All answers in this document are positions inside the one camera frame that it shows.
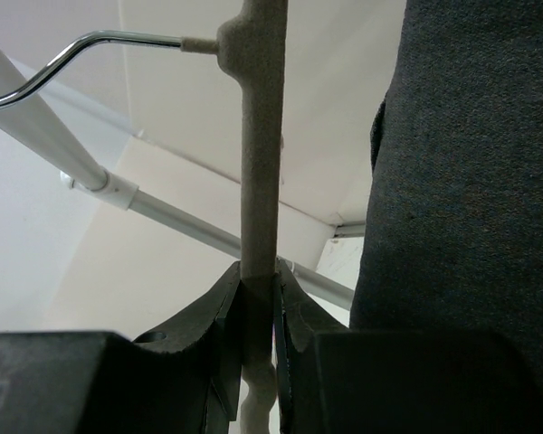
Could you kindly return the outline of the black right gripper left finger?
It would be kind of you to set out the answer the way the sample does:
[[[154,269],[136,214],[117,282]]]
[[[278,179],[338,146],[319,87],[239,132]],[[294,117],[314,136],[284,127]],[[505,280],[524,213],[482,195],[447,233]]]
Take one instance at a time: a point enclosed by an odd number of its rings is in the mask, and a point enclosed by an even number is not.
[[[149,370],[152,433],[227,433],[241,382],[240,265],[235,262],[200,298],[139,335],[134,344],[158,355]]]

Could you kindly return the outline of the grey trouser hanger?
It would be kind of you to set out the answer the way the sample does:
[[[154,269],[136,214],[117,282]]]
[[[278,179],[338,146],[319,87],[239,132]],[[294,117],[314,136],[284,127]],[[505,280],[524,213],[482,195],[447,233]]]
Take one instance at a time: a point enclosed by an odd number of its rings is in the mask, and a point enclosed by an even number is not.
[[[242,376],[248,393],[241,408],[244,433],[265,433],[277,397],[272,365],[272,278],[277,232],[282,147],[282,111],[288,5],[246,1],[213,40],[102,30],[68,45],[25,79],[0,51],[0,110],[25,100],[32,113],[53,123],[40,90],[91,46],[117,43],[210,54],[242,90],[240,270],[243,285]]]

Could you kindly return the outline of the black trousers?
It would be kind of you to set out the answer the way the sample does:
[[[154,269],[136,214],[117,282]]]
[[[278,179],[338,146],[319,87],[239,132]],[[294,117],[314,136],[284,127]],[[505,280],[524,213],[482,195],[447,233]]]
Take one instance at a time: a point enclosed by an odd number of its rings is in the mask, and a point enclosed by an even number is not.
[[[543,1],[410,1],[350,323],[488,329],[543,390]]]

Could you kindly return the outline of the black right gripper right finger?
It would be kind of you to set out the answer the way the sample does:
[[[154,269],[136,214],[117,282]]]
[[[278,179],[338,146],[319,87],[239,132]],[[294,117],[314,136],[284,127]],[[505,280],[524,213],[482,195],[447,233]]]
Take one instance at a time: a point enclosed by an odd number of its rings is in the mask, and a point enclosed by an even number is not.
[[[326,431],[315,336],[347,328],[300,286],[286,261],[276,261],[273,327],[282,433]]]

